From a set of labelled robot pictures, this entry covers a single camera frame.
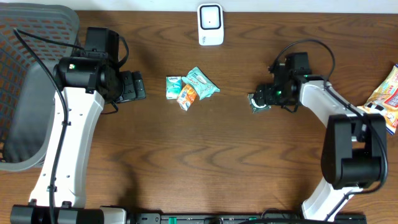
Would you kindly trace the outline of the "orange snack packet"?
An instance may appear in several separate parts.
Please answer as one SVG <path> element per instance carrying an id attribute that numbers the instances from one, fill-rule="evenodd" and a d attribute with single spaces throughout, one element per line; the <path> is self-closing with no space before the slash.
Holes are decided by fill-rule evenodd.
<path id="1" fill-rule="evenodd" d="M 197 97 L 197 92 L 191 85 L 185 85 L 179 96 L 177 97 L 177 103 L 181 109 L 187 111 Z"/>

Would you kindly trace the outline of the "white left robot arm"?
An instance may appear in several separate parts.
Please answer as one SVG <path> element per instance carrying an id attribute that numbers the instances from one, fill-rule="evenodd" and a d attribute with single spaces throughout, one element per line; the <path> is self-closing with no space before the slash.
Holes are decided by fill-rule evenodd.
<path id="1" fill-rule="evenodd" d="M 122 71 L 125 39 L 89 27 L 84 47 L 46 69 L 55 88 L 55 114 L 40 177 L 27 205 L 15 205 L 11 223 L 129 223 L 126 209 L 87 209 L 86 170 L 96 123 L 106 104 L 146 97 L 140 72 Z"/>

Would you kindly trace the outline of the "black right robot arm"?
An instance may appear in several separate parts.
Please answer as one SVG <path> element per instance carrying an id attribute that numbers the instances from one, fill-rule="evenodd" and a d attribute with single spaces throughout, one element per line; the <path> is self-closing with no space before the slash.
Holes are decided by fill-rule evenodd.
<path id="1" fill-rule="evenodd" d="M 314 75 L 305 52 L 288 54 L 269 67 L 274 81 L 258 85 L 256 108 L 280 106 L 294 113 L 304 106 L 326 127 L 321 156 L 322 179 L 302 203 L 302 217 L 332 222 L 355 195 L 371 194 L 388 173 L 386 122 L 362 112 L 337 93 L 327 77 Z"/>

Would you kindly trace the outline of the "yellow snack bag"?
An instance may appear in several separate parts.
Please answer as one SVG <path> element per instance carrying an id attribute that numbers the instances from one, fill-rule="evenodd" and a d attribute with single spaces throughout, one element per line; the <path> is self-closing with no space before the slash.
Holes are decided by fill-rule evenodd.
<path id="1" fill-rule="evenodd" d="M 397 130 L 397 64 L 395 64 L 387 78 L 373 91 L 367 102 L 359 109 L 366 113 L 379 113 L 386 120 L 389 134 Z"/>

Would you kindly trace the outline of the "teal tissue pack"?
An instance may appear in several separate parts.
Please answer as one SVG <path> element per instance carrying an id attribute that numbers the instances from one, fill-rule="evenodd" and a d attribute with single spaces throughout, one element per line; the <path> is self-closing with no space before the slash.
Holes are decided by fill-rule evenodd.
<path id="1" fill-rule="evenodd" d="M 181 77 L 166 77 L 165 96 L 167 100 L 176 100 L 182 90 Z"/>

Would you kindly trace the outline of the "teal wet wipes pack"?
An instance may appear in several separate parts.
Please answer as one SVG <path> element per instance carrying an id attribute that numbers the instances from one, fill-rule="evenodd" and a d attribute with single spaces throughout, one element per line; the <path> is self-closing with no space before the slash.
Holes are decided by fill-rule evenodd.
<path id="1" fill-rule="evenodd" d="M 194 88 L 200 100 L 220 92 L 220 89 L 198 67 L 191 69 L 185 77 L 182 77 L 182 81 Z"/>

